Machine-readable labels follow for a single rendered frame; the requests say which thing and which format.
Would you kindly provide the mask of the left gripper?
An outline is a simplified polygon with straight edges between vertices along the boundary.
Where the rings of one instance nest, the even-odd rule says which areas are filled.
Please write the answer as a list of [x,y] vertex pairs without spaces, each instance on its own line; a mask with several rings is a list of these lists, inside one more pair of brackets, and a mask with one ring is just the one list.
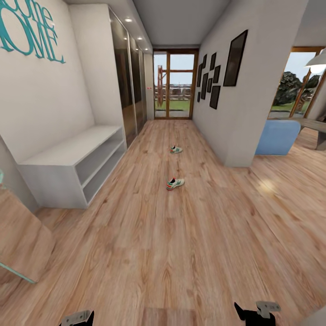
[[82,321],[79,323],[74,324],[73,326],[92,326],[93,319],[94,319],[94,311],[90,313],[90,316],[86,321]]

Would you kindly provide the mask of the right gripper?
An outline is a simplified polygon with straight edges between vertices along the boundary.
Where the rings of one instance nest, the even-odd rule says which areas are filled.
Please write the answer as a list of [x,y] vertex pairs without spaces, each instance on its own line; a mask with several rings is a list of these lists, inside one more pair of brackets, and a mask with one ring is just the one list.
[[241,320],[245,320],[246,326],[276,326],[275,316],[270,314],[270,319],[263,318],[256,311],[243,310],[236,302],[234,303],[236,311]]

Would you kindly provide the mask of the gym shoe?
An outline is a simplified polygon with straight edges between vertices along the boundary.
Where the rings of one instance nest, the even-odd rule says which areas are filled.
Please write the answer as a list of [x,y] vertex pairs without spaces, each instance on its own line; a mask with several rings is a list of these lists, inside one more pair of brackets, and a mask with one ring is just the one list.
[[176,186],[180,186],[184,184],[184,179],[175,179],[172,178],[168,183],[167,183],[167,190],[172,190]]
[[171,147],[170,153],[180,153],[182,151],[182,148],[178,148],[176,146]]

